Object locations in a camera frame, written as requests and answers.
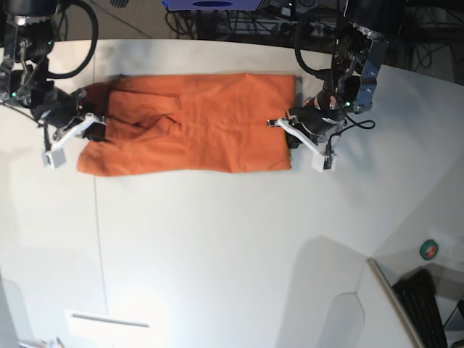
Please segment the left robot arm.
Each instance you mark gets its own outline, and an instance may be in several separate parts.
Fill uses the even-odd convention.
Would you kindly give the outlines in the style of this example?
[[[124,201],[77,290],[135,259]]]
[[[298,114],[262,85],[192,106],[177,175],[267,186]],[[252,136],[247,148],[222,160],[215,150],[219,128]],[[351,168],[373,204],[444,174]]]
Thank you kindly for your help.
[[[299,16],[295,57],[306,73],[323,82],[323,88],[303,107],[288,111],[291,124],[318,143],[329,132],[339,131],[349,114],[370,110],[389,39],[399,33],[405,7],[405,1],[347,1],[343,10],[314,8]],[[318,14],[334,17],[336,27],[331,66],[316,70],[303,60],[302,35]]]

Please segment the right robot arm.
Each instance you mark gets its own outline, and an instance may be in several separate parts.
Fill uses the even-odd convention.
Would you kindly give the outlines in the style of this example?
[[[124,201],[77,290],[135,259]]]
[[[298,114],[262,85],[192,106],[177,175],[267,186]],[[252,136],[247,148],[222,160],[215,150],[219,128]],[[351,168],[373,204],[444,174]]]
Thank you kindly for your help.
[[[69,7],[78,7],[91,23],[91,45],[84,60],[71,72],[49,71],[49,54],[57,40],[53,18]],[[1,103],[28,109],[33,119],[68,129],[82,123],[92,112],[82,104],[84,90],[68,94],[56,80],[78,75],[91,61],[99,38],[94,10],[84,1],[4,1],[6,15],[1,61]]]

